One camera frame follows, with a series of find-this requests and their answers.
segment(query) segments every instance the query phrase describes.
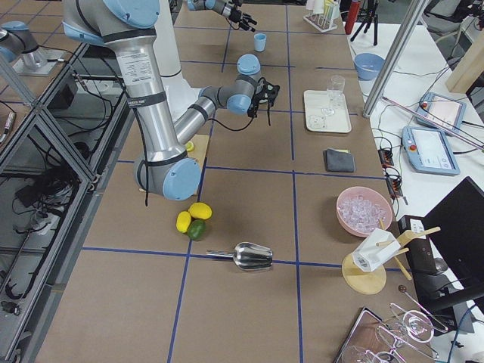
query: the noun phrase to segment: robotic arm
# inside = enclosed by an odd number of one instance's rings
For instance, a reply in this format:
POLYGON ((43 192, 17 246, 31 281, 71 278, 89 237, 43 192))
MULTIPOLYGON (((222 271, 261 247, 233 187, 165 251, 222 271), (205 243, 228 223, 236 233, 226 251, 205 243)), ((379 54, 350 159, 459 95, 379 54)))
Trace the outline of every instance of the robotic arm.
POLYGON ((10 21, 0 26, 0 54, 13 62, 22 54, 25 67, 36 70, 47 64, 47 58, 29 27, 21 21, 10 21))
POLYGON ((224 0, 188 0, 187 5, 191 11, 213 10, 232 23, 239 24, 242 30, 256 31, 250 24, 257 25, 257 22, 249 14, 238 9, 239 6, 242 6, 242 0, 234 0, 233 3, 224 0))
MULTIPOLYGON (((215 4, 211 8, 220 10, 215 4)), ((238 14, 236 6, 231 9, 238 14)), ((200 167, 187 158, 185 143, 217 107, 238 114, 255 107, 254 96, 263 90, 260 64, 251 54, 241 57, 240 75, 232 86, 203 89, 174 123, 153 50, 157 36, 153 26, 159 14, 159 0, 64 0, 64 31, 70 38, 114 51, 147 151, 146 159, 141 156, 135 162, 135 179, 149 192, 184 200, 197 190, 201 177, 200 167)), ((243 22, 251 19, 240 18, 243 22)))

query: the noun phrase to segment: lemon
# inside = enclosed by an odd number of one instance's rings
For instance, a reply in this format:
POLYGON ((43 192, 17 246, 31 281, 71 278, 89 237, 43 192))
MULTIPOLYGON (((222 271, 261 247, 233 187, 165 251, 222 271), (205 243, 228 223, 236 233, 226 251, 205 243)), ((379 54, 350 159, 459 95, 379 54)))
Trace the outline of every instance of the lemon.
POLYGON ((176 229, 178 230, 178 232, 186 233, 186 231, 188 231, 188 227, 190 227, 190 224, 191 215, 186 210, 180 212, 178 214, 178 217, 176 217, 176 229))
POLYGON ((195 150, 195 144, 192 141, 189 141, 185 144, 185 148, 187 149, 187 152, 191 152, 195 150))
POLYGON ((196 219, 208 219, 212 216, 212 208, 202 202, 193 203, 188 212, 196 219))

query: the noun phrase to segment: tripod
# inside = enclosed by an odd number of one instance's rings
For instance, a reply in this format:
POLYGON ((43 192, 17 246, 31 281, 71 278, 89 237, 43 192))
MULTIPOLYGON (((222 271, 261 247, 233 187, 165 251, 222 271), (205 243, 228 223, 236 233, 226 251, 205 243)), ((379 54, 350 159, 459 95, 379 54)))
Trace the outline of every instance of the tripod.
POLYGON ((373 45, 378 44, 378 14, 377 14, 377 9, 378 9, 378 0, 368 0, 368 8, 366 10, 366 16, 359 28, 356 30, 355 34, 351 37, 350 42, 355 40, 356 36, 360 33, 361 29, 363 29, 363 26, 365 27, 365 30, 363 33, 366 34, 368 29, 370 29, 370 25, 372 22, 375 23, 375 30, 374 30, 374 38, 373 38, 373 45))

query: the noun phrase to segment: metal ice scoop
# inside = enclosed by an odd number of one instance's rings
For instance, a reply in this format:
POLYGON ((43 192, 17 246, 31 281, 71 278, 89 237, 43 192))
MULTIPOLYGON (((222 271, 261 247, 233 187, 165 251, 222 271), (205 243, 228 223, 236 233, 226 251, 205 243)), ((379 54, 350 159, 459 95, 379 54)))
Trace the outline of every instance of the metal ice scoop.
POLYGON ((245 271, 269 270, 272 266, 272 250, 268 247, 240 242, 234 252, 206 251, 207 255, 234 259, 235 265, 245 271))

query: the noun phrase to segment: white tray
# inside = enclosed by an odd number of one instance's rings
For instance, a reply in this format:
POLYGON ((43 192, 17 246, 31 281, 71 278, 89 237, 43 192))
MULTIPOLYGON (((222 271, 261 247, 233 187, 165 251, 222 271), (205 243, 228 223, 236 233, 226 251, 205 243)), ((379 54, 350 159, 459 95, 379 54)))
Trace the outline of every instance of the white tray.
POLYGON ((343 107, 337 108, 332 116, 325 116, 322 109, 329 107, 330 99, 326 91, 304 91, 306 128, 313 132, 337 132, 346 134, 351 131, 348 107, 343 95, 343 107))

